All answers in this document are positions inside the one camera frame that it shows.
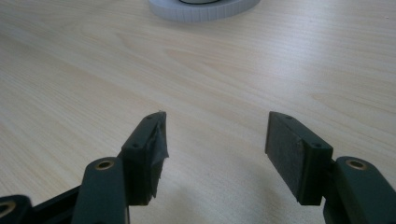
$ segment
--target screw hole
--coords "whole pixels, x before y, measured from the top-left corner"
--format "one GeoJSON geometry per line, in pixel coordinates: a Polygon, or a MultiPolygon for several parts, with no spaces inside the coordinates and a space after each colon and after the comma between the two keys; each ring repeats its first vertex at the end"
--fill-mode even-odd
{"type": "Polygon", "coordinates": [[[321,143],[313,143],[314,147],[321,147],[321,143]]]}
{"type": "Polygon", "coordinates": [[[14,211],[16,206],[17,205],[15,204],[14,201],[6,201],[0,203],[0,218],[5,217],[6,215],[14,211]]]}
{"type": "Polygon", "coordinates": [[[98,164],[96,164],[95,169],[96,170],[106,170],[114,165],[114,161],[101,161],[98,164]]]}
{"type": "Polygon", "coordinates": [[[364,163],[362,161],[347,160],[346,164],[354,169],[357,169],[357,170],[366,170],[367,169],[366,163],[364,163]]]}

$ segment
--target tape roll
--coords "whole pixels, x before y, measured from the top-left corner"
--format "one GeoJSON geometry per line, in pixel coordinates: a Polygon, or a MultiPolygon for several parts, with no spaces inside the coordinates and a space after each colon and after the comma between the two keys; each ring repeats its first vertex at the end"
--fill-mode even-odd
{"type": "Polygon", "coordinates": [[[244,12],[260,0],[220,0],[193,5],[179,0],[149,0],[151,11],[169,21],[200,22],[219,20],[244,12]]]}

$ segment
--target wood grain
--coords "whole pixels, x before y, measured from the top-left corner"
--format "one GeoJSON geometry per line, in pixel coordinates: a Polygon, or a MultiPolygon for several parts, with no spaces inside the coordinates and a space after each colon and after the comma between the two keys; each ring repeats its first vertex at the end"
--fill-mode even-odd
{"type": "Polygon", "coordinates": [[[164,110],[170,159],[132,223],[324,223],[264,154],[268,112],[396,188],[396,2],[262,0],[163,21],[144,0],[0,2],[0,196],[38,204],[164,110]]]}

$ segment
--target light wood surface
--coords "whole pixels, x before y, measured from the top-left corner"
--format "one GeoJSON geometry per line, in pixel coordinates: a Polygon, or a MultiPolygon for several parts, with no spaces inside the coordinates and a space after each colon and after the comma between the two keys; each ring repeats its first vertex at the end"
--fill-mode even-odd
{"type": "Polygon", "coordinates": [[[167,112],[170,159],[132,223],[324,223],[264,154],[271,110],[396,188],[396,2],[262,0],[163,21],[148,0],[0,1],[0,197],[38,204],[167,112]]]}

